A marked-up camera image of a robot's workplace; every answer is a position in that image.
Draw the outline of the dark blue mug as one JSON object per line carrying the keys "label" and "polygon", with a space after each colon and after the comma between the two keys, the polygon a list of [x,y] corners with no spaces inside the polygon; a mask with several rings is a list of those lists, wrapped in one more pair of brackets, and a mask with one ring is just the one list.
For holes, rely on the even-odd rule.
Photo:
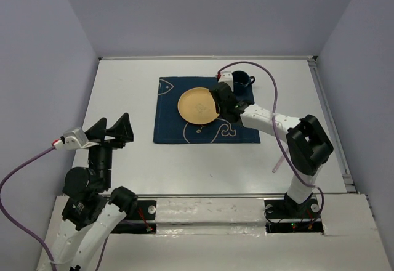
{"label": "dark blue mug", "polygon": [[245,95],[255,82],[254,76],[249,76],[244,71],[232,72],[233,92],[237,96]]}

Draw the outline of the yellow round plate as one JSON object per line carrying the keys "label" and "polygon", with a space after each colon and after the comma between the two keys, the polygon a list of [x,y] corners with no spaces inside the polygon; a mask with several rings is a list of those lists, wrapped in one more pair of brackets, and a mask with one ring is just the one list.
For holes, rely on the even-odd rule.
{"label": "yellow round plate", "polygon": [[180,116],[188,123],[205,125],[215,121],[219,114],[208,88],[195,87],[184,92],[177,103]]}

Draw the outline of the dark blue cloth placemat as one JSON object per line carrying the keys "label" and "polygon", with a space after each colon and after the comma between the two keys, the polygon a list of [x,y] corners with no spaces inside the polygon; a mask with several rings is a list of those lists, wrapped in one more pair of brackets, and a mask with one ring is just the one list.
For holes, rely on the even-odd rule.
{"label": "dark blue cloth placemat", "polygon": [[156,144],[259,144],[259,131],[230,124],[222,117],[205,125],[186,122],[178,112],[180,96],[194,87],[209,88],[214,77],[160,77],[153,142]]}

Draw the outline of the pink handled fork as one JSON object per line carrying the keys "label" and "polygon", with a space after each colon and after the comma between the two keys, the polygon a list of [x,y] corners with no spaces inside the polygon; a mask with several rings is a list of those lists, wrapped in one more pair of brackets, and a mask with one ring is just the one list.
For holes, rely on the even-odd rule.
{"label": "pink handled fork", "polygon": [[284,155],[281,155],[279,158],[278,162],[275,164],[274,168],[272,169],[272,173],[276,173],[279,167],[282,165],[282,163],[286,160],[286,157]]}

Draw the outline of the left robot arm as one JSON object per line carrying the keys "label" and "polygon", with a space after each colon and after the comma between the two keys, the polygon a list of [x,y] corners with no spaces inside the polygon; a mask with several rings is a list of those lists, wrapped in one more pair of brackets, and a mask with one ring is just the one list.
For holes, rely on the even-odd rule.
{"label": "left robot arm", "polygon": [[87,166],[71,168],[65,176],[62,192],[68,200],[62,221],[48,258],[39,270],[86,270],[92,256],[111,231],[136,212],[138,196],[120,186],[110,197],[113,151],[133,142],[129,114],[124,113],[112,127],[101,118],[84,131],[74,128],[53,142],[57,150],[87,150]]}

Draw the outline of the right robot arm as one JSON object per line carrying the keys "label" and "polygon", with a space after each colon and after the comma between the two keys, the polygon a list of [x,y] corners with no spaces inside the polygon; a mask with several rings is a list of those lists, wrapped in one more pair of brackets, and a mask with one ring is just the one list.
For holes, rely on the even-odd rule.
{"label": "right robot arm", "polygon": [[284,196],[284,212],[291,217],[303,213],[312,191],[318,188],[315,185],[317,175],[334,150],[318,119],[312,115],[295,118],[277,113],[276,86],[271,111],[247,100],[238,100],[225,82],[215,84],[209,92],[216,111],[229,123],[258,130],[276,139],[294,174]]}

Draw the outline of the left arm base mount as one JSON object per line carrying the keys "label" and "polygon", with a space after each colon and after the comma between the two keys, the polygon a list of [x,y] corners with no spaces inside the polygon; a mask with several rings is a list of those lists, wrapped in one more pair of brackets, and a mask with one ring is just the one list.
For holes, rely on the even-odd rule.
{"label": "left arm base mount", "polygon": [[128,214],[113,230],[117,234],[146,235],[156,233],[157,201],[138,200],[135,211]]}

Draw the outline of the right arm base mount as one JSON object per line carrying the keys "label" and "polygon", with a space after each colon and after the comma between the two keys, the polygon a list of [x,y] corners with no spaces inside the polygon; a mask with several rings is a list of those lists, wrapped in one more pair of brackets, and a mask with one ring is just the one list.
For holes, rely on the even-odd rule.
{"label": "right arm base mount", "polygon": [[265,228],[268,234],[285,233],[321,233],[323,224],[319,216],[319,204],[312,197],[306,205],[298,210],[290,211],[285,207],[283,199],[264,200]]}

